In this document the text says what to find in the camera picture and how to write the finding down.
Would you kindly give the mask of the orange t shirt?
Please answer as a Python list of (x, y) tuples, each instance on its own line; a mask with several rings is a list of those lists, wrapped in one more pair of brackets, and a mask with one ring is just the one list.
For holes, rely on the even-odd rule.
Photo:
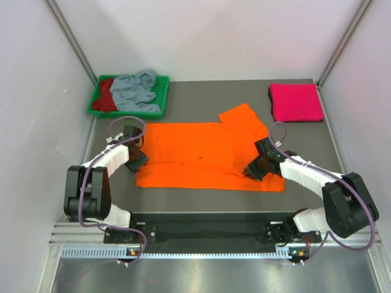
[(149, 123), (142, 147), (149, 160), (136, 185), (283, 192), (285, 182), (277, 175), (257, 181), (244, 174), (258, 155), (254, 143), (267, 136), (267, 127), (246, 103), (219, 114), (218, 122)]

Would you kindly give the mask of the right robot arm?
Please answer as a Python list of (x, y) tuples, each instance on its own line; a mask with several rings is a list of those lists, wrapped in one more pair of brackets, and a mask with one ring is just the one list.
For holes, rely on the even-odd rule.
[(307, 232), (314, 231), (331, 231), (346, 239), (367, 226), (374, 227), (379, 212), (359, 174), (327, 171), (294, 152), (279, 151), (268, 138), (254, 145), (258, 155), (245, 168), (246, 176), (264, 181), (268, 175), (277, 175), (305, 187), (323, 200), (322, 208), (303, 209), (291, 216), (285, 226), (289, 240), (300, 241)]

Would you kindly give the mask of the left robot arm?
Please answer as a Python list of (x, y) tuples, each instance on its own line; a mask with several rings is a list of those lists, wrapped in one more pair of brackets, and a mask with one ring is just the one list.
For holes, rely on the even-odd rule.
[(91, 161), (68, 168), (65, 182), (64, 213), (83, 225), (96, 226), (125, 242), (141, 237), (132, 212), (112, 203), (109, 179), (121, 166), (132, 173), (146, 165), (148, 157), (142, 130), (126, 126), (116, 137), (108, 138), (106, 148)]

